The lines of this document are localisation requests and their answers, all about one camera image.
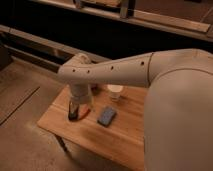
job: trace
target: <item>concrete floor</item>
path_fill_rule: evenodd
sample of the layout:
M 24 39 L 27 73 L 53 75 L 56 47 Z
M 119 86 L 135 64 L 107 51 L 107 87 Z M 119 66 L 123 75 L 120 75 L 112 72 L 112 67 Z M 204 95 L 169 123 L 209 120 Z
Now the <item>concrete floor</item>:
M 36 122 L 64 87 L 56 74 L 20 60 L 1 72 L 5 70 L 35 81 L 40 88 L 0 126 L 1 171 L 128 170 L 67 141 L 71 154 L 65 154 L 52 134 L 37 127 Z

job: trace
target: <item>table top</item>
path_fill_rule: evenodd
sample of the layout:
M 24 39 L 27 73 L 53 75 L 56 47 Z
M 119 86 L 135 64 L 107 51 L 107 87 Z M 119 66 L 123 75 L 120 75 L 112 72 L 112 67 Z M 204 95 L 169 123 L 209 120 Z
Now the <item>table top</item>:
M 94 108 L 83 120 L 68 120 L 69 87 L 66 86 L 38 121 L 38 125 L 79 146 L 133 170 L 144 168 L 143 107 L 147 90 L 125 87 L 118 102 L 108 97 L 106 86 L 94 96 Z M 109 127 L 97 123 L 102 109 L 117 115 Z

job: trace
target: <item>metal table leg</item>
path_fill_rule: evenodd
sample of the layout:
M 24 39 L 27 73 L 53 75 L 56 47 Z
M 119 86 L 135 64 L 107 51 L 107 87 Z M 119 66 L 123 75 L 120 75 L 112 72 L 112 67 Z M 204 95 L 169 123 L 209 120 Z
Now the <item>metal table leg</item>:
M 57 141 L 58 141 L 58 143 L 60 144 L 61 148 L 63 148 L 63 150 L 64 150 L 65 152 L 68 152 L 68 149 L 67 149 L 67 147 L 66 147 L 66 145 L 65 145 L 65 143 L 64 143 L 64 141 L 63 141 L 63 139 L 62 139 L 60 136 L 58 136 L 58 135 L 55 135 L 55 138 L 57 139 Z

